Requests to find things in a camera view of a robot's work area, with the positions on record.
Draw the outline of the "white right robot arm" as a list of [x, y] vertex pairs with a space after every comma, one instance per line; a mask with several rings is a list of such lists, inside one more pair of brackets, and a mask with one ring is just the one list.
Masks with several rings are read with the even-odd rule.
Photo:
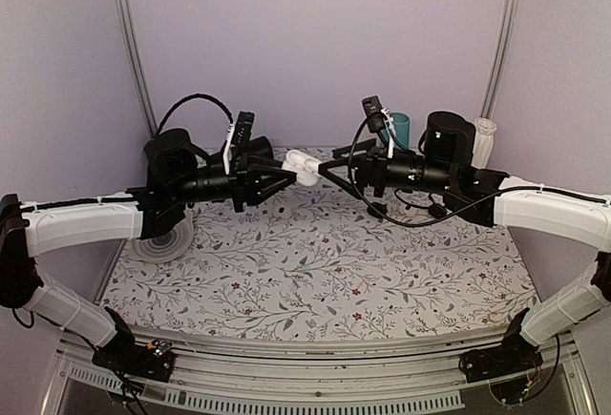
[[470, 223], [536, 230], [597, 249], [579, 277], [511, 321], [493, 360], [500, 372], [513, 373], [554, 335], [609, 306], [610, 198], [477, 169], [475, 135], [474, 124], [462, 116], [433, 112], [416, 152], [354, 140], [335, 150], [318, 172], [358, 199], [368, 187], [376, 197], [388, 188], [439, 194], [451, 216]]

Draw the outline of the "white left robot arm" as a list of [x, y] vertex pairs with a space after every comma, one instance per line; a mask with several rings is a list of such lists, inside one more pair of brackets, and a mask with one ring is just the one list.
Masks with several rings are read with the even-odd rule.
[[220, 152], [209, 155], [184, 129], [147, 142], [147, 182], [106, 197], [25, 203], [1, 199], [1, 304], [24, 309], [90, 342], [122, 371], [135, 370], [141, 350], [125, 321], [112, 309], [84, 300], [45, 276], [35, 259], [48, 252], [118, 239], [168, 234], [197, 202], [232, 202], [235, 211], [259, 205], [296, 182], [275, 160], [271, 144], [252, 139], [254, 115], [241, 112]]

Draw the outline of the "white earbuds charging case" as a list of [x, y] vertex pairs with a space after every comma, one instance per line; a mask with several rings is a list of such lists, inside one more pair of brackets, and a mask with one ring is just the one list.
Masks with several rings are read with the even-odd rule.
[[295, 173], [298, 184], [305, 187], [314, 187], [321, 179], [319, 174], [321, 163], [320, 159], [305, 152], [289, 150], [284, 156], [282, 168], [285, 171]]

